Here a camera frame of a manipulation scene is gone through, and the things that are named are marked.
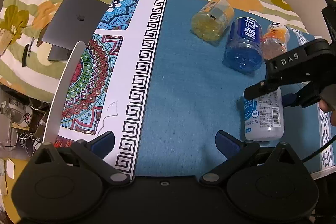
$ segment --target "human hand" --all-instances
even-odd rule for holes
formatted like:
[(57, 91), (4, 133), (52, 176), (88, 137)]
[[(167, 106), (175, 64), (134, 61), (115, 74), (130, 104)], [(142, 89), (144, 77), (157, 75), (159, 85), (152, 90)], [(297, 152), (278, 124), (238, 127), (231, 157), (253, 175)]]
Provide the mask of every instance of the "human hand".
[[(330, 112), (331, 111), (330, 107), (323, 100), (320, 101), (319, 107), (323, 112)], [(333, 126), (336, 127), (336, 110), (332, 112), (332, 114), (330, 116), (330, 122)]]

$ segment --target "black robotic device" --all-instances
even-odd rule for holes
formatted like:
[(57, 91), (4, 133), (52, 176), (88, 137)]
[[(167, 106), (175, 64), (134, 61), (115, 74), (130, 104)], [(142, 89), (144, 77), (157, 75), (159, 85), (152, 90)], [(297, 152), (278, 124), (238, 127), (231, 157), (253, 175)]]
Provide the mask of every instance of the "black robotic device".
[[(310, 81), (283, 98), (284, 107), (307, 107), (336, 83), (336, 5), (333, 0), (326, 2), (322, 14), (333, 43), (316, 39), (267, 61), (266, 79), (247, 88), (246, 99), (281, 85)], [(310, 223), (318, 188), (287, 143), (260, 147), (219, 131), (216, 138), (226, 142), (222, 153), (227, 160), (199, 180), (194, 176), (136, 176), (130, 181), (102, 160), (108, 151), (101, 144), (114, 142), (112, 135), (106, 132), (68, 148), (41, 145), (12, 190), (20, 224)]]

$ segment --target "plastic container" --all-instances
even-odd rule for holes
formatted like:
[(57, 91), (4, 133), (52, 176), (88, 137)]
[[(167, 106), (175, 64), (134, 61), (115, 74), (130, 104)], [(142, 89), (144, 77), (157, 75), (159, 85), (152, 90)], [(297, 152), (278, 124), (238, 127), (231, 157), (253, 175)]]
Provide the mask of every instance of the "plastic container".
[(257, 99), (244, 99), (245, 137), (253, 141), (277, 140), (284, 134), (280, 88)]
[(222, 37), (234, 14), (226, 0), (211, 0), (192, 17), (192, 32), (204, 41), (215, 42)]
[(260, 68), (263, 62), (261, 32), (260, 24), (253, 18), (240, 17), (232, 23), (225, 50), (226, 61), (232, 69), (250, 73)]
[(261, 50), (264, 59), (270, 60), (287, 52), (289, 31), (285, 25), (278, 22), (271, 23), (267, 33), (261, 38)]

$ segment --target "gray laptop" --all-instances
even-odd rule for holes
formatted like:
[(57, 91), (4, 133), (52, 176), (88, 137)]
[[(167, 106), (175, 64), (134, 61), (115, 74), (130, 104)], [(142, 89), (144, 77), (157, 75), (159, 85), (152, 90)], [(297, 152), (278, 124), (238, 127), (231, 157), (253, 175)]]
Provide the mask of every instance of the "gray laptop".
[(108, 7), (99, 0), (63, 0), (42, 37), (53, 45), (48, 60), (68, 60), (78, 41), (88, 45)]

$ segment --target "yellow liquid bottle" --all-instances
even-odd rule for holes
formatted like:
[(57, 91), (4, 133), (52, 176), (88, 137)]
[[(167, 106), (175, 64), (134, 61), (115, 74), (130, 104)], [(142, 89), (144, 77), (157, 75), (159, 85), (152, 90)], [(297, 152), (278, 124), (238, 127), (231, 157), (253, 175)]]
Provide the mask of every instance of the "yellow liquid bottle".
[(192, 17), (192, 32), (204, 41), (215, 42), (222, 37), (234, 15), (226, 0), (211, 0)]

